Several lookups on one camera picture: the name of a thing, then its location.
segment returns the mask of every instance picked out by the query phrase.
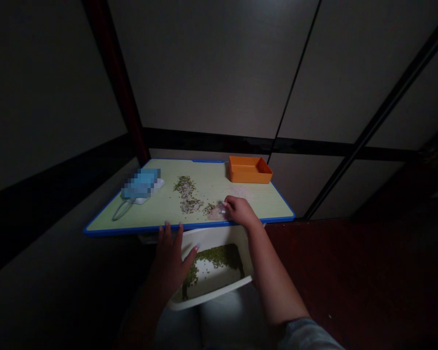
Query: table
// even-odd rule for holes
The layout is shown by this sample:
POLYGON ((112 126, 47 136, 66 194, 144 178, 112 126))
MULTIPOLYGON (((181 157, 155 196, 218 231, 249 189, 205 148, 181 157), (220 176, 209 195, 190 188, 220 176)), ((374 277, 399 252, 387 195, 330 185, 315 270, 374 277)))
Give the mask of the table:
POLYGON ((151 159, 143 168, 161 169, 165 185, 142 205, 133 204, 117 221, 112 217, 123 202, 120 192, 84 228, 84 233, 97 236, 140 234, 157 232, 159 225, 169 220, 172 229, 182 222, 185 230, 235 225, 232 221, 208 220, 203 208, 219 204, 231 195, 247 197, 258 218, 263 223, 286 222, 295 214, 272 183, 249 184, 230 182, 228 162, 184 159, 151 159), (181 175, 188 175, 195 182, 194 196, 204 201, 204 206, 193 214, 184 214, 180 209, 180 193, 174 185, 181 175))

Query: blue object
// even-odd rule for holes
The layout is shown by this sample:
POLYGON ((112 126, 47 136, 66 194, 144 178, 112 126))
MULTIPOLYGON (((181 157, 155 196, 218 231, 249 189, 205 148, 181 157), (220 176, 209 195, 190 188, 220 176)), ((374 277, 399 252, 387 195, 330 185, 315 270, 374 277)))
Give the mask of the blue object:
MULTIPOLYGON (((193 160, 193 162, 198 163, 223 163, 223 160, 193 160)), ((277 193, 281 196, 282 200, 287 204, 289 209, 292 212, 292 216, 283 216, 278 218, 265 218, 260 219, 260 221, 264 224, 271 224, 276 222, 288 222, 295 219, 295 213, 293 212, 292 208, 289 206, 289 204, 286 202, 284 197, 281 195, 281 192, 279 192, 278 189, 276 189, 277 193)), ((117 196, 120 195, 120 192, 117 193, 117 195, 112 198, 114 200, 117 196)), ((132 228, 120 228, 120 229, 107 229, 107 230, 94 230, 94 231, 88 231, 89 225, 99 216, 100 213, 104 211, 104 209, 112 202, 110 200, 103 208, 102 210, 86 225, 83 232, 90 236, 90 237, 103 237, 103 236, 119 236, 119 235, 127 235, 127 234, 141 234, 141 233, 153 233, 157 232, 159 230, 159 226, 148 226, 148 227, 132 227, 132 228)), ((213 228, 213 227, 223 227, 223 226, 236 226, 237 224, 233 221, 217 221, 212 223, 198 223, 198 224, 183 224, 183 229, 186 230, 192 230, 196 228, 213 228)), ((173 231, 178 230, 179 225, 170 225, 173 231)))
POLYGON ((160 177, 161 169, 138 169, 136 175, 122 188, 122 198, 150 198, 154 184, 160 177))

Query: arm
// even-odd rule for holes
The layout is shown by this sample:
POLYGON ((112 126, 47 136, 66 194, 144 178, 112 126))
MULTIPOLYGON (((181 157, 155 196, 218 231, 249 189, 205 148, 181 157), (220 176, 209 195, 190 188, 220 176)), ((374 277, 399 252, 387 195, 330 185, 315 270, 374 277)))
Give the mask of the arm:
POLYGON ((276 254, 263 224, 246 199, 227 196, 225 207, 230 217, 245 227, 255 269, 255 280, 264 313, 272 328, 310 317, 300 294, 276 254))
POLYGON ((183 225, 180 223, 177 237, 172 243, 170 223, 165 222, 165 232, 159 227, 156 258, 145 284, 135 300, 115 342, 116 349, 148 349, 164 307, 180 288, 198 252, 193 247, 182 262, 183 225))

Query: person's left hand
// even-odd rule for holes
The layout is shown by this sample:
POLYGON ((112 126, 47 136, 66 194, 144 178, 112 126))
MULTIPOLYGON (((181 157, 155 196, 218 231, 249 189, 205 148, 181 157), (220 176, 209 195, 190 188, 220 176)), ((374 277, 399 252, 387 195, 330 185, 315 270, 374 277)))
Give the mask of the person's left hand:
POLYGON ((183 224, 179 224, 177 237, 172 242, 170 223, 165 222, 165 230, 159 226, 156 258, 152 263, 147 283, 156 290, 165 303, 180 288, 193 264, 200 245, 194 246, 182 262, 183 224))

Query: sleeve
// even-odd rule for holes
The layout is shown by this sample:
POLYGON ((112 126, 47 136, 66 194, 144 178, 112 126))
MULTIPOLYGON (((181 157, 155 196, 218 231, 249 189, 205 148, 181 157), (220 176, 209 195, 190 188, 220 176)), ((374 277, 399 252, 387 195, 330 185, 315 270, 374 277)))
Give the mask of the sleeve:
POLYGON ((323 328, 309 318, 289 322, 279 350, 344 350, 323 328))

